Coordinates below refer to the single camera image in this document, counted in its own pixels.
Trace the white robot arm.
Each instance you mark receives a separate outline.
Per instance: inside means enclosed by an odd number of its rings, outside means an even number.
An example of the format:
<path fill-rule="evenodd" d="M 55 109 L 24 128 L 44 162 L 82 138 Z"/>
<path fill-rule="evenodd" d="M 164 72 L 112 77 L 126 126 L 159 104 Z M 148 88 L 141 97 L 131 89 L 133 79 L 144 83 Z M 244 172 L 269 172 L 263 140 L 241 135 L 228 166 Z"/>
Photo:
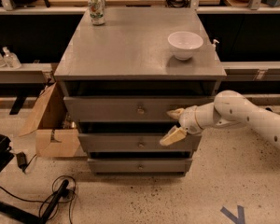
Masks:
<path fill-rule="evenodd" d="M 160 140 L 162 146 L 170 146 L 185 139 L 188 134 L 201 133 L 208 127 L 244 124 L 280 150 L 280 115 L 252 104 L 236 91 L 222 91 L 212 103 L 178 108 L 167 114 L 180 126 L 174 126 Z"/>

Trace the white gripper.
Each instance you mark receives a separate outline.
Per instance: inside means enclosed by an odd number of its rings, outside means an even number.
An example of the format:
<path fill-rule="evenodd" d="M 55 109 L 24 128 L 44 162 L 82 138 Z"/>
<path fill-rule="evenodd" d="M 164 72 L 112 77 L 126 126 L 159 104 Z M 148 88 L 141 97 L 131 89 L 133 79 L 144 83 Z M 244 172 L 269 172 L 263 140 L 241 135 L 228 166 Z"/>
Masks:
<path fill-rule="evenodd" d="M 186 138 L 187 133 L 197 134 L 203 131 L 196 119 L 198 106 L 191 106 L 186 109 L 178 108 L 167 111 L 167 115 L 178 120 L 181 127 L 174 126 L 161 140 L 162 146 L 170 146 Z"/>

